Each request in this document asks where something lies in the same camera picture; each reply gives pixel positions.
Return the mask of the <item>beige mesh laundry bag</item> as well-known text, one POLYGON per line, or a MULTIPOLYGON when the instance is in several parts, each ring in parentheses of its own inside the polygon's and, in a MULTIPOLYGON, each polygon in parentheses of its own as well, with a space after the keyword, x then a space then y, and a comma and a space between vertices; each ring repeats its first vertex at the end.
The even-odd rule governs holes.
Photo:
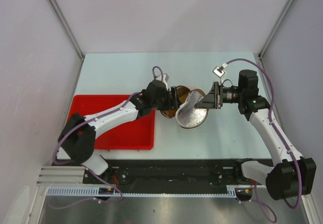
POLYGON ((190 92, 185 102, 179 106, 174 118, 178 125, 184 129, 193 129, 200 126, 207 118, 208 110, 196 108, 195 105, 206 94, 198 88, 188 87, 190 92))

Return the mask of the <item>brown bra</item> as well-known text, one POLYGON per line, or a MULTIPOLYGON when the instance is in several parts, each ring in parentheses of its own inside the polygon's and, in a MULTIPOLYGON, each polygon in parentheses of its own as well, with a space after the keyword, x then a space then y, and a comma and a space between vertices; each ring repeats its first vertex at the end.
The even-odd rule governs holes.
POLYGON ((189 92, 190 89, 183 85, 171 87, 170 101, 172 108, 168 110, 160 110, 160 113, 168 119, 174 118, 176 111, 179 109, 179 106, 185 102, 189 92))

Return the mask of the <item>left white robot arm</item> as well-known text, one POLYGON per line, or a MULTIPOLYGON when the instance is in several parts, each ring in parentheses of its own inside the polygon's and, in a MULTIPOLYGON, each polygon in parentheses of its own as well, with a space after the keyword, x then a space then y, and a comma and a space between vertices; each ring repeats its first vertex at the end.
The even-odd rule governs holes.
POLYGON ((112 108, 84 117, 80 114, 72 115, 58 138, 55 152, 62 149, 71 162, 86 167, 100 183, 107 183, 112 172, 104 158, 94 152, 96 139, 119 125, 150 114, 153 110, 177 110, 181 104, 175 86, 169 88, 161 80, 152 80, 146 89, 133 93, 112 108))

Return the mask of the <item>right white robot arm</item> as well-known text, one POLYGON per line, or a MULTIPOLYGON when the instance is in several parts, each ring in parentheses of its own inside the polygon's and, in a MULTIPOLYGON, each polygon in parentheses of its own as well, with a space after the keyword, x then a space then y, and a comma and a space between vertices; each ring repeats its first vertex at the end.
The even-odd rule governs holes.
POLYGON ((274 200, 308 195, 311 193, 316 164, 305 158, 287 139, 270 110, 269 102, 259 95, 258 76, 253 70, 239 73, 238 85, 230 88, 214 82, 210 92, 195 106, 220 109, 224 103, 236 103, 238 110, 256 129, 265 143, 273 162, 267 166, 250 158, 239 160, 233 171, 238 184, 254 180, 266 186, 274 200))

